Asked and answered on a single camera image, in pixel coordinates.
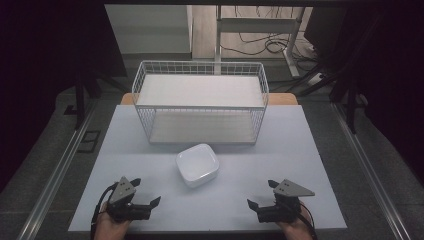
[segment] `floor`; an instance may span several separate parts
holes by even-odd
[[[213,19],[213,9],[213,7],[203,7],[197,9],[194,13],[203,16],[212,14]],[[250,10],[239,9],[243,16],[248,14]],[[234,9],[228,7],[224,13],[234,13]],[[291,9],[284,10],[284,13],[291,14]],[[206,29],[207,32],[213,32],[210,31],[211,28],[204,27],[203,29]],[[197,44],[193,46],[193,58],[195,60],[211,59],[215,38],[207,38],[204,35],[200,37],[204,33],[198,31],[196,35],[196,32],[195,30],[194,34],[198,38],[195,37],[194,40],[194,43],[197,41]],[[257,36],[246,35],[244,37],[254,39]],[[223,39],[222,44],[232,44],[238,39],[237,34],[233,36],[233,40]],[[208,40],[212,40],[212,45],[207,43]],[[303,54],[313,56],[313,52],[307,52],[307,42],[304,40],[299,42],[305,45]],[[238,45],[235,44],[230,47],[236,48],[239,46],[243,46],[243,44],[238,43]],[[249,47],[244,46],[245,48],[241,49],[254,52],[261,46],[262,44],[249,45]],[[248,59],[243,58],[243,55],[226,54],[228,55],[223,55],[223,58],[229,61],[240,59],[248,61]],[[261,61],[265,66],[270,89],[273,89],[274,92],[284,92],[293,83],[291,82],[292,79],[281,56],[275,59],[275,56],[271,55],[274,54],[269,54],[269,56],[258,55],[250,61]],[[305,67],[313,66],[312,62],[308,64]],[[137,69],[131,64],[127,66],[128,78],[116,78],[116,80],[130,87]],[[92,166],[96,161],[115,106],[120,103],[124,94],[102,80],[98,80],[98,82],[102,89],[101,98],[87,99],[90,104],[95,104],[95,111],[87,126],[87,134],[84,138],[86,141],[78,145],[78,151],[71,159],[63,181],[57,193],[54,194],[45,217],[41,218],[42,224],[35,239],[89,238],[87,233],[68,233],[67,228],[84,191]],[[304,109],[321,159],[348,225],[347,230],[318,231],[318,236],[320,239],[396,239],[385,213],[380,207],[378,198],[374,195],[371,184],[364,174],[358,157],[348,141],[348,135],[343,130],[338,114],[328,100],[328,93],[331,88],[332,86],[329,85],[298,99],[299,104]],[[56,111],[48,126],[14,178],[0,194],[0,239],[16,239],[19,236],[37,199],[49,182],[49,178],[62,159],[63,153],[67,150],[68,143],[75,134],[76,118],[74,115],[64,115],[64,112],[69,105],[74,104],[74,89],[71,88],[59,94],[56,100]],[[363,108],[356,110],[355,124],[356,136],[385,191],[394,203],[395,209],[403,219],[411,239],[424,239],[423,186],[411,174],[410,169],[402,161],[390,142],[367,119]]]

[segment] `white shelf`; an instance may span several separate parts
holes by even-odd
[[[147,74],[136,105],[264,108],[257,76]]]

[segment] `metal frame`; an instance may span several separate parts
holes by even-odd
[[[263,19],[263,18],[222,18],[221,6],[216,10],[216,44],[215,62],[221,61],[222,33],[285,33],[290,34],[287,48],[283,54],[293,78],[299,78],[299,71],[293,60],[293,48],[302,24],[305,7],[301,7],[295,19]]]

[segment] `wall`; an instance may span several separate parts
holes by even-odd
[[[105,7],[122,54],[191,52],[191,6]]]

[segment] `hand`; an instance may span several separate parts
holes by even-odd
[[[94,240],[122,240],[131,221],[116,223],[106,212],[106,202],[103,203],[101,213],[97,217]]]
[[[309,216],[305,207],[301,206],[301,209],[302,216],[311,222],[311,216]],[[308,227],[299,218],[292,223],[276,222],[276,224],[283,230],[287,240],[312,240]]]

